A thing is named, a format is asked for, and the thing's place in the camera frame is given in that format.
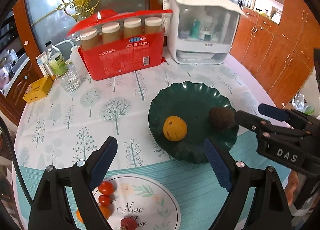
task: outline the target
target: tablecloth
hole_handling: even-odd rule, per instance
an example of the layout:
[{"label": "tablecloth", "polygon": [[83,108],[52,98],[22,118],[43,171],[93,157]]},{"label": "tablecloth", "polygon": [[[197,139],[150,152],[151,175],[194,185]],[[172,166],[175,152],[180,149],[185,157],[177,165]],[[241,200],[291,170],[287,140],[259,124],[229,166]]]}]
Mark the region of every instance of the tablecloth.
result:
[{"label": "tablecloth", "polygon": [[[258,102],[227,65],[179,65],[169,54],[165,55],[167,62],[157,67],[101,81],[87,75],[73,94],[66,93],[55,82],[46,98],[26,105],[15,152],[32,197],[48,165],[70,167],[87,159],[108,136],[114,136],[118,152],[106,177],[122,173],[150,177],[175,196],[181,211],[180,229],[207,229],[211,225],[227,192],[219,186],[209,164],[176,161],[157,145],[148,127],[150,103],[161,89],[184,81],[217,88],[236,110],[256,115]],[[288,169],[256,154],[256,145],[254,133],[240,127],[230,153],[248,166],[264,169],[273,165],[284,180]],[[75,212],[72,191],[67,192],[71,210]],[[17,193],[21,213],[28,220],[30,206],[19,184]],[[75,220],[80,229],[85,229]]]}]

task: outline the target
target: barcode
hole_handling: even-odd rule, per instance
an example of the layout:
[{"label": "barcode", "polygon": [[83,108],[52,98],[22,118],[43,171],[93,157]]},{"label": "barcode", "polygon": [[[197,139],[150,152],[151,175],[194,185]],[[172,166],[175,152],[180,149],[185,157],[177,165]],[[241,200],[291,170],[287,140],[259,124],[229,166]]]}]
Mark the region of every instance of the barcode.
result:
[{"label": "barcode", "polygon": [[143,57],[143,65],[144,66],[147,66],[147,65],[149,65],[150,63],[149,63],[149,56],[147,56],[147,57]]}]

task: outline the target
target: silver canister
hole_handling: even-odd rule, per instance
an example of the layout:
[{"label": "silver canister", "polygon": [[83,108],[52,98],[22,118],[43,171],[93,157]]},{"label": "silver canister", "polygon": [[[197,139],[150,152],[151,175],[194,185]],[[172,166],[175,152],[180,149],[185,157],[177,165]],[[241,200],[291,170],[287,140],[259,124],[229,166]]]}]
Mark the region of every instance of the silver canister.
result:
[{"label": "silver canister", "polygon": [[48,75],[50,76],[50,78],[52,79],[52,81],[56,81],[57,77],[54,74],[50,64],[48,62],[47,63],[43,63],[43,66],[44,66],[44,69],[46,70],[46,72],[48,73]]}]

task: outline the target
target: yellow box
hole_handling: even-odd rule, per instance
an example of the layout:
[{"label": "yellow box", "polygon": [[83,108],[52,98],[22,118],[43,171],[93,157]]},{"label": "yellow box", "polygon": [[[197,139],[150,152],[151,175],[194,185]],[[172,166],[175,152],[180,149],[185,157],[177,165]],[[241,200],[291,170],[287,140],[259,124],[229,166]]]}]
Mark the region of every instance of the yellow box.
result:
[{"label": "yellow box", "polygon": [[25,92],[23,99],[28,103],[32,103],[41,98],[45,98],[50,88],[52,87],[53,81],[49,76],[38,79],[37,81],[31,83]]}]

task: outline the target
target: printed flower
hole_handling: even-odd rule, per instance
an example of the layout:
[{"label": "printed flower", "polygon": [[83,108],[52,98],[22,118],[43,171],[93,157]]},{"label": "printed flower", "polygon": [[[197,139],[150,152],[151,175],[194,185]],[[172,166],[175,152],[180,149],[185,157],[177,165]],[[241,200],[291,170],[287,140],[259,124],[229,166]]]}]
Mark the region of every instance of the printed flower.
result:
[{"label": "printed flower", "polygon": [[152,198],[156,203],[160,203],[162,200],[162,197],[159,196],[158,194],[154,195]]},{"label": "printed flower", "polygon": [[128,183],[122,183],[119,188],[120,194],[127,197],[134,194],[133,187]]}]

